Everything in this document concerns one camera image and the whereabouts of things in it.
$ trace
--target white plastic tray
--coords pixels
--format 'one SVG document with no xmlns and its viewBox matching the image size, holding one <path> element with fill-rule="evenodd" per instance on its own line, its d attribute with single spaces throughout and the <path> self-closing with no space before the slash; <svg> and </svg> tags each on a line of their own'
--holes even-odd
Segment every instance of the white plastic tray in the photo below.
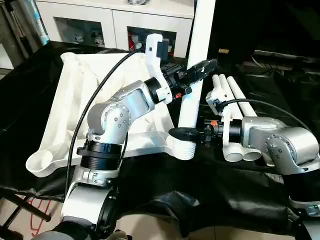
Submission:
<svg viewBox="0 0 320 240">
<path fill-rule="evenodd" d="M 125 53 L 74 54 L 71 52 L 61 55 L 63 69 L 40 148 L 28 158 L 25 164 L 31 173 L 37 177 L 46 177 L 57 168 L 67 165 L 70 142 L 85 105 L 98 84 L 124 55 Z M 126 85 L 149 78 L 145 67 L 145 54 L 136 53 L 111 75 L 92 104 L 108 100 L 117 90 Z M 80 164 L 81 156 L 77 155 L 76 151 L 78 147 L 83 146 L 88 128 L 86 117 L 77 135 L 72 165 Z M 163 145 L 166 145 L 170 128 L 173 128 L 173 124 L 167 105 L 160 103 L 156 105 L 154 111 L 140 117 L 132 124 L 129 136 L 135 137 L 129 137 L 125 156 L 135 156 L 142 148 L 149 148 L 149 152 L 144 150 L 142 154 L 154 153 L 152 138 L 157 139 L 157 146 L 162 140 Z"/>
</svg>

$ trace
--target black tablecloth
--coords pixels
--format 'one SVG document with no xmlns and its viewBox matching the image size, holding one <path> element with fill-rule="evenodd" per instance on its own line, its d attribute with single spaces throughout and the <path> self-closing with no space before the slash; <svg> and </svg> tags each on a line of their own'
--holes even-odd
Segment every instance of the black tablecloth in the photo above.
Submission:
<svg viewBox="0 0 320 240">
<path fill-rule="evenodd" d="M 0 188 L 40 199 L 63 200 L 66 169 L 44 178 L 25 168 L 40 146 L 59 82 L 64 52 L 96 53 L 101 49 L 50 42 L 26 63 L 0 80 Z M 264 100 L 294 113 L 320 139 L 320 77 L 276 69 L 233 66 L 217 73 L 233 75 L 248 98 Z M 214 118 L 204 96 L 212 90 L 205 79 L 199 119 Z M 178 124 L 180 102 L 168 105 Z M 260 116 L 296 123 L 278 111 L 255 105 Z M 276 173 L 261 161 L 229 163 L 221 147 L 198 145 L 194 159 L 181 161 L 165 153 L 131 157 L 122 163 L 119 208 L 122 214 L 171 215 L 182 235 L 212 225 L 288 234 L 288 194 Z"/>
</svg>

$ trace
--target tile floor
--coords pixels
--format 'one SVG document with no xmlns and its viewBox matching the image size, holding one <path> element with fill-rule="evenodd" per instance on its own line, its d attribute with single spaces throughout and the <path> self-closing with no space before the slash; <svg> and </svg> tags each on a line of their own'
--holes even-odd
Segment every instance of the tile floor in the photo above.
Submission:
<svg viewBox="0 0 320 240">
<path fill-rule="evenodd" d="M 47 210 L 47 213 L 51 213 L 52 220 L 50 222 L 42 222 L 38 217 L 21 210 L 9 229 L 22 234 L 24 240 L 30 240 L 36 234 L 51 230 L 60 220 L 61 203 L 34 199 L 32 204 L 42 211 Z M 1 225 L 5 223 L 15 208 L 15 204 L 5 199 L 0 200 Z M 131 235 L 133 240 L 182 240 L 174 226 L 175 224 L 166 219 L 136 214 L 128 215 L 118 220 L 116 228 Z M 221 226 L 200 229 L 192 232 L 189 238 L 192 240 L 294 240 L 290 236 L 279 236 Z"/>
</svg>

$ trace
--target glass cabinet door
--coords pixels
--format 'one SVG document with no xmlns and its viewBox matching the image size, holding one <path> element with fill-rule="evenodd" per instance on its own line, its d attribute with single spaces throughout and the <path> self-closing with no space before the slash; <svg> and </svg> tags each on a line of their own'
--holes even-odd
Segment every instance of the glass cabinet door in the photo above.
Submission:
<svg viewBox="0 0 320 240">
<path fill-rule="evenodd" d="M 192 19 L 114 10 L 113 21 L 118 49 L 139 48 L 148 34 L 157 33 L 169 43 L 169 55 L 186 57 Z"/>
<path fill-rule="evenodd" d="M 116 47 L 110 9 L 40 1 L 36 4 L 51 41 Z"/>
</svg>

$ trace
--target white bracket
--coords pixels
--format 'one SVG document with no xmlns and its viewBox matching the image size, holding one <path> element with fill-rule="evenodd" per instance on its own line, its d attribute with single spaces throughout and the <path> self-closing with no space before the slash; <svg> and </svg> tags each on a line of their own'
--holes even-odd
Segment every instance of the white bracket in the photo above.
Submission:
<svg viewBox="0 0 320 240">
<path fill-rule="evenodd" d="M 160 83 L 161 87 L 156 90 L 159 101 L 164 100 L 165 104 L 172 102 L 172 93 L 167 81 L 164 78 L 160 69 L 161 58 L 157 57 L 158 43 L 163 42 L 161 34 L 150 34 L 146 37 L 145 44 L 145 65 L 150 77 L 155 77 Z"/>
</svg>

